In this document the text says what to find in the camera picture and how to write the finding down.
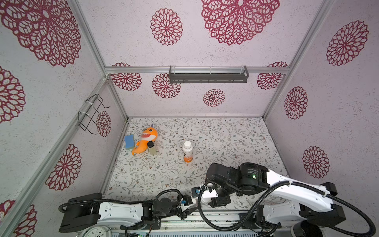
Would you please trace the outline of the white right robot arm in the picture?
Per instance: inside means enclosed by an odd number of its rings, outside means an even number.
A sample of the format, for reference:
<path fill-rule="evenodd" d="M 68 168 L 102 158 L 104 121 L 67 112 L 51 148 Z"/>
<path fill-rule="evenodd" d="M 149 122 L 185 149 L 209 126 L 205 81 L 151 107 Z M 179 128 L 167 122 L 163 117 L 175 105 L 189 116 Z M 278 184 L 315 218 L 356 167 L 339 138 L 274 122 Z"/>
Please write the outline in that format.
<path fill-rule="evenodd" d="M 327 197 L 328 194 L 335 196 L 337 193 L 333 183 L 312 185 L 306 189 L 296 186 L 296 180 L 255 163 L 243 163 L 238 168 L 211 164 L 206 174 L 205 190 L 198 200 L 211 207 L 225 206 L 231 203 L 231 194 L 263 194 L 280 182 L 286 182 L 286 185 L 274 189 L 271 195 L 284 198 L 287 202 L 258 204 L 252 217 L 248 218 L 249 222 L 254 221 L 257 226 L 263 227 L 306 220 L 313 225 L 331 228 L 346 220 L 343 208 Z"/>

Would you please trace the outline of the white round bottle cap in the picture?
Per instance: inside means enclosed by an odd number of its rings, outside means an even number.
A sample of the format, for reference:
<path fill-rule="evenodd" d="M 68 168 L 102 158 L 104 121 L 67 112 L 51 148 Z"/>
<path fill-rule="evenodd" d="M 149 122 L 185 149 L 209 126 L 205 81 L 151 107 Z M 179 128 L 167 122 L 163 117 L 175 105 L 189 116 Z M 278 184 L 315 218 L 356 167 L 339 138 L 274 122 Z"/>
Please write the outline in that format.
<path fill-rule="evenodd" d="M 190 141 L 185 141 L 184 142 L 184 148 L 185 149 L 190 149 L 192 147 L 192 143 Z"/>

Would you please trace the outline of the white bottle orange base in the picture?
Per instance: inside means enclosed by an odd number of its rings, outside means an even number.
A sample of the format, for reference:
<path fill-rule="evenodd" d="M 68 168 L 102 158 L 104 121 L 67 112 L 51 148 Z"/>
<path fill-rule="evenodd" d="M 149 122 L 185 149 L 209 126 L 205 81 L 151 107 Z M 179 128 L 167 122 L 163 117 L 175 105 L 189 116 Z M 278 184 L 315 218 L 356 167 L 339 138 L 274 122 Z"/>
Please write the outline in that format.
<path fill-rule="evenodd" d="M 185 149 L 183 146 L 184 161 L 186 163 L 191 163 L 193 160 L 193 146 L 190 149 Z"/>

